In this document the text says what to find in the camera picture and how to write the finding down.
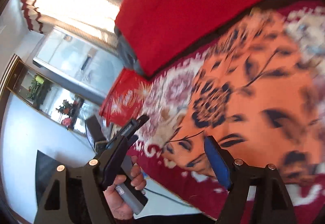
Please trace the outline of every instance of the wall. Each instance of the wall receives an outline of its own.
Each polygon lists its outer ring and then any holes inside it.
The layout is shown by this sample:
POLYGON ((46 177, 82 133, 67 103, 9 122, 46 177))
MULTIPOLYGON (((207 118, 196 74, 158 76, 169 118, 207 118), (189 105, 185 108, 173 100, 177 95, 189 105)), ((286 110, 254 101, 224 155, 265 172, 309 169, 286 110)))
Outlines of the wall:
POLYGON ((0 17, 0 76, 28 28, 20 11, 20 0, 10 0, 0 17))
POLYGON ((30 223, 37 211, 37 150, 72 167, 94 157, 86 138, 73 135, 11 95, 1 130, 0 169, 9 206, 30 223))

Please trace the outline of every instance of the refrigerator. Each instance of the refrigerator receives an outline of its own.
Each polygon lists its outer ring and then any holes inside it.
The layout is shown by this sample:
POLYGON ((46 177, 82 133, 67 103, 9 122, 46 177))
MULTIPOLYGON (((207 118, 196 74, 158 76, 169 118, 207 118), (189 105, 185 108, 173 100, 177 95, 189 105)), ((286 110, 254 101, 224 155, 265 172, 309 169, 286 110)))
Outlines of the refrigerator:
POLYGON ((59 27, 43 39, 33 63, 102 98, 123 68, 114 54, 59 27))

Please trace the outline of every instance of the human hand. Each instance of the human hand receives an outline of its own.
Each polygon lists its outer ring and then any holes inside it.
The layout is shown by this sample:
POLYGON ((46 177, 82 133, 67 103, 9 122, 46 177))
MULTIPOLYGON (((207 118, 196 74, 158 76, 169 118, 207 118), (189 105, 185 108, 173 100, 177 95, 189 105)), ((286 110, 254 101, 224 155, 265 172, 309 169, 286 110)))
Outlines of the human hand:
MULTIPOLYGON (((142 190, 147 182, 141 173, 140 167, 135 164, 137 161, 136 156, 131 157, 132 163, 134 164, 131 169, 131 176, 134 177, 131 181, 131 185, 135 187, 136 190, 142 190)), ((114 183, 109 186, 106 191, 104 191, 104 196, 106 198, 107 204, 113 214, 113 217, 118 220, 129 220, 133 217, 133 211, 127 203, 120 197, 118 192, 115 190, 116 185, 123 183, 126 180, 125 175, 117 175, 114 183)))

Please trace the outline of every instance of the white label sticker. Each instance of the white label sticker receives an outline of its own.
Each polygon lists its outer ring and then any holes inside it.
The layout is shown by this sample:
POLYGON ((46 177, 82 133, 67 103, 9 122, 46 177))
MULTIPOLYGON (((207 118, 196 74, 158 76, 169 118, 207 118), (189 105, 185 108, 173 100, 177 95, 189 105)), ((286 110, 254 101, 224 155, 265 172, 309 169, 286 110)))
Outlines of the white label sticker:
POLYGON ((115 187, 115 190, 119 193, 119 195, 124 194, 124 190, 120 186, 115 187))

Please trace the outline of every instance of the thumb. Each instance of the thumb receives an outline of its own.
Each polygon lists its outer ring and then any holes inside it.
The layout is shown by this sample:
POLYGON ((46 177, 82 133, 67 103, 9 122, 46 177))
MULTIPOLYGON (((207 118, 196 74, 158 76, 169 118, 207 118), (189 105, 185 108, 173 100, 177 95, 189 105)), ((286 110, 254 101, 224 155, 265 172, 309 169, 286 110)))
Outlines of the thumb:
POLYGON ((106 189, 105 191, 106 195, 110 195, 115 190, 115 187, 117 185, 120 185, 121 183, 124 183, 125 180, 126 180, 125 175, 117 175, 115 177, 114 183, 106 189))

